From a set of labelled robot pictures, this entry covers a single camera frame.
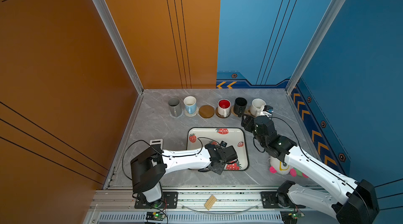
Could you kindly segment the grey metal mug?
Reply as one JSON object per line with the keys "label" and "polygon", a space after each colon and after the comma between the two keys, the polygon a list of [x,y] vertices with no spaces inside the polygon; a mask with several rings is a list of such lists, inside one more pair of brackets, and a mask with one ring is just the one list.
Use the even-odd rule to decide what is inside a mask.
{"label": "grey metal mug", "polygon": [[183,115],[181,101],[178,98],[171,98],[168,102],[170,115],[174,118],[179,118]]}

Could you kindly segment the rattan woven round coaster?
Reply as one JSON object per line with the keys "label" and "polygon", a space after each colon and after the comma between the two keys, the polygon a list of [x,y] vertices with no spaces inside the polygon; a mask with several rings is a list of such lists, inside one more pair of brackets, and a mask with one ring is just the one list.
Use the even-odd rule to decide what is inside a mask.
{"label": "rattan woven round coaster", "polygon": [[232,115],[234,115],[235,117],[238,117],[238,116],[239,116],[237,113],[234,112],[234,106],[231,107],[230,111],[231,111]]}

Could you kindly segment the dark brown wooden round coaster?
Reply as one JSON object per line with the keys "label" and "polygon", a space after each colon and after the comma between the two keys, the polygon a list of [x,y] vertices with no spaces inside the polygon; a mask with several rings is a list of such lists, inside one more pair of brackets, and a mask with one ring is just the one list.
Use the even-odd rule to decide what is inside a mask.
{"label": "dark brown wooden round coaster", "polygon": [[226,119],[226,118],[230,117],[231,114],[232,114],[232,113],[231,113],[231,111],[230,111],[230,112],[227,114],[227,116],[225,117],[225,116],[223,116],[223,115],[221,115],[221,114],[218,113],[218,108],[215,109],[215,115],[216,115],[217,117],[221,118],[221,119]]}

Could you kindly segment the black mug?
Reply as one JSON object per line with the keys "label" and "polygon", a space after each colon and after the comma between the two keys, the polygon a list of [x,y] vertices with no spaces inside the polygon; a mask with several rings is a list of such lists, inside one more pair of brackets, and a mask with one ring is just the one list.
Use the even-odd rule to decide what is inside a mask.
{"label": "black mug", "polygon": [[236,98],[234,104],[235,115],[241,118],[246,110],[246,106],[247,106],[247,100],[245,98],[242,97]]}

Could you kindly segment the white mug blue handle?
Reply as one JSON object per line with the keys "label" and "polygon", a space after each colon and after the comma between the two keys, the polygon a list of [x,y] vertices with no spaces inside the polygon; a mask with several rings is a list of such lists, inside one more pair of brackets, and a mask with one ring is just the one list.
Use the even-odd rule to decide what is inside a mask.
{"label": "white mug blue handle", "polygon": [[184,99],[185,109],[188,111],[188,113],[194,113],[196,111],[196,108],[197,108],[196,103],[197,103],[197,100],[193,96],[187,96]]}

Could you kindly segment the cork paw print coaster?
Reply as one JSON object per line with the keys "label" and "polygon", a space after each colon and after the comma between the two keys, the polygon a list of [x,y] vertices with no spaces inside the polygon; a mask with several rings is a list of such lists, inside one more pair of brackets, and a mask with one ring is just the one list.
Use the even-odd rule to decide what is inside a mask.
{"label": "cork paw print coaster", "polygon": [[251,112],[250,112],[250,107],[247,107],[247,108],[246,108],[245,113],[246,113],[247,115],[252,115]]}

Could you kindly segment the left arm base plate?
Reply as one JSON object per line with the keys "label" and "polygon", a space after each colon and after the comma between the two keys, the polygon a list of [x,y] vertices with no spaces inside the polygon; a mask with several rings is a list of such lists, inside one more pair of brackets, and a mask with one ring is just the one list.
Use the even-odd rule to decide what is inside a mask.
{"label": "left arm base plate", "polygon": [[178,192],[176,191],[164,191],[163,197],[160,200],[149,203],[143,193],[136,196],[135,209],[176,209],[178,201]]}

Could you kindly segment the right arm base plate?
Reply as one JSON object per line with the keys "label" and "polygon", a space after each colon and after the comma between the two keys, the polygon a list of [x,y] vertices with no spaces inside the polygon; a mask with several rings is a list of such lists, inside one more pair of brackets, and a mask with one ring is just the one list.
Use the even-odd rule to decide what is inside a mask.
{"label": "right arm base plate", "polygon": [[262,191],[260,193],[261,202],[264,209],[279,209],[279,200],[275,191]]}

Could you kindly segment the light brown wooden round coaster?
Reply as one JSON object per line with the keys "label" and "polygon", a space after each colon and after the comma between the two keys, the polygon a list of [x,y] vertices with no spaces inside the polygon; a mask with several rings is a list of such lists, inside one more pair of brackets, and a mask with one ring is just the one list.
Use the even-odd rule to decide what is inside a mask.
{"label": "light brown wooden round coaster", "polygon": [[203,105],[199,108],[199,115],[204,119],[212,118],[215,114],[215,109],[211,105]]}

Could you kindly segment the red inside white mug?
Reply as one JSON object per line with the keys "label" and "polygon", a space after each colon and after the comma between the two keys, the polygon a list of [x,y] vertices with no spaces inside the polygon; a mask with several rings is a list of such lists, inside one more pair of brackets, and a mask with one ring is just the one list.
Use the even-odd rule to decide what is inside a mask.
{"label": "red inside white mug", "polygon": [[227,114],[230,112],[231,106],[232,106],[232,104],[229,100],[227,100],[227,99],[219,100],[218,113],[226,117]]}

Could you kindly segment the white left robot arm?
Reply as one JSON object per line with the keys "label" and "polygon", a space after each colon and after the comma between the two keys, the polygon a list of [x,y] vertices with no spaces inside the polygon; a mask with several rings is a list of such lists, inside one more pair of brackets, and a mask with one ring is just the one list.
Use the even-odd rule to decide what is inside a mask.
{"label": "white left robot arm", "polygon": [[222,174],[229,163],[238,160],[233,146],[202,144],[197,149],[170,151],[149,144],[130,161],[133,196],[142,195],[147,203],[163,200],[160,180],[167,174],[186,169]]}

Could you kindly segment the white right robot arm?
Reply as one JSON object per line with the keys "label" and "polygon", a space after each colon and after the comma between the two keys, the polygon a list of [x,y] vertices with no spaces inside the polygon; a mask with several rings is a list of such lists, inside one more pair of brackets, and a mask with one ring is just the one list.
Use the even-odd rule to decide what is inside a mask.
{"label": "white right robot arm", "polygon": [[282,207],[302,205],[336,219],[340,224],[371,224],[380,212],[375,187],[366,180],[357,182],[326,166],[288,137],[279,135],[268,116],[242,115],[241,126],[254,135],[271,160],[298,169],[325,192],[303,187],[293,181],[277,189]]}

